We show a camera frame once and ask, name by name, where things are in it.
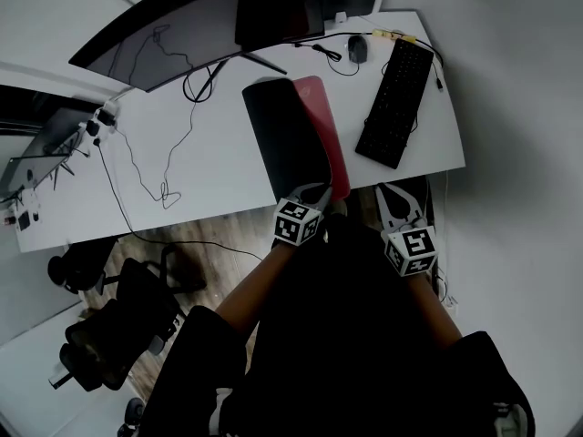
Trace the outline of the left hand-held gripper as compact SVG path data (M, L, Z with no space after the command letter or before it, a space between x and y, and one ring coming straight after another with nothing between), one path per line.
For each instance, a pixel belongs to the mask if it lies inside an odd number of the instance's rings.
M308 195L313 189L317 189L318 199L314 208L307 207L303 202L303 195ZM310 183L295 188L289 195L289 199L282 198L274 213L274 237L285 243L299 247L316 235L322 220L320 210L330 203L332 187L330 185Z

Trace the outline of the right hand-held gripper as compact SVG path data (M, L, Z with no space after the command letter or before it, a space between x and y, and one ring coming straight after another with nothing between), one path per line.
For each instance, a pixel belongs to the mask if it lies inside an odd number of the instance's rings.
M388 233L395 224L411 223L424 215L425 185L382 183L374 187L383 230L384 255L400 277L428 272L437 260L435 227L416 227Z

